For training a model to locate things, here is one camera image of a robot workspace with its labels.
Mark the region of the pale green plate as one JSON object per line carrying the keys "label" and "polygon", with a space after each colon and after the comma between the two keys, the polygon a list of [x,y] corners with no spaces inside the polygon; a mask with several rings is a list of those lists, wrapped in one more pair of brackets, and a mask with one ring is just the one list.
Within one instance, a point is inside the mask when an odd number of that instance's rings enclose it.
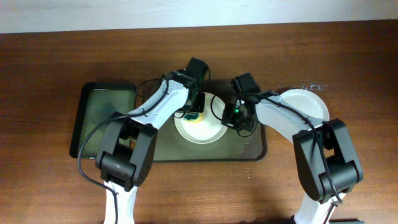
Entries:
{"label": "pale green plate", "polygon": [[318,119],[330,120],[325,102],[311,91],[303,89],[288,90],[281,94],[282,99],[298,110]]}

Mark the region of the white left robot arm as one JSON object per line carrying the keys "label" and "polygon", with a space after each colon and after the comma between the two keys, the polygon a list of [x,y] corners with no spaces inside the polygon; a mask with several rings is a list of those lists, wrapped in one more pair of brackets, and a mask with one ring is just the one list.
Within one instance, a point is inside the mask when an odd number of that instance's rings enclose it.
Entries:
{"label": "white left robot arm", "polygon": [[106,189],[105,223],[134,223],[137,189],[152,166],[157,133],[176,111],[191,110],[206,73],[172,71],[140,107],[99,124],[105,133],[95,166]]}

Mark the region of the green and yellow sponge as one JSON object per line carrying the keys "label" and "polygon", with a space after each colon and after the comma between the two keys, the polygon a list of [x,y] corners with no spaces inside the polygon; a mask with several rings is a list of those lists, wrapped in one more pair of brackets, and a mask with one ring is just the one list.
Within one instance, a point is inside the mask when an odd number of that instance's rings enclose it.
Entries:
{"label": "green and yellow sponge", "polygon": [[187,113],[184,117],[183,120],[185,122],[189,123],[199,123],[204,120],[204,115],[203,113]]}

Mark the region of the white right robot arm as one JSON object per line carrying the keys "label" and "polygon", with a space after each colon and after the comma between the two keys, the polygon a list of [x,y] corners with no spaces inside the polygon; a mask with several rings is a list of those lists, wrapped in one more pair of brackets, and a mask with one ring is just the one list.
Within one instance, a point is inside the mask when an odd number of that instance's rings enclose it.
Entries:
{"label": "white right robot arm", "polygon": [[289,140],[304,198],[294,223],[330,223],[343,198],[364,178],[363,168],[348,127],[340,119],[314,116],[311,105],[320,102],[311,94],[287,101],[274,91],[239,92],[227,103],[221,122],[237,131],[253,131],[263,124]]}

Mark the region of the cream plate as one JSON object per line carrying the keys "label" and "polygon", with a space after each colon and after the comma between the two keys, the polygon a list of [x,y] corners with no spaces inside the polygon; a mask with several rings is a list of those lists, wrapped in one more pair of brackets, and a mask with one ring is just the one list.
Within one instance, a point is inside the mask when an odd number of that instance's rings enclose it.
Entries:
{"label": "cream plate", "polygon": [[202,112],[205,118],[199,123],[185,122],[180,118],[182,113],[177,113],[174,124],[186,140],[195,144],[208,144],[219,140],[226,132],[227,127],[216,118],[222,117],[225,103],[218,96],[213,96],[214,94],[205,92],[205,107]]}

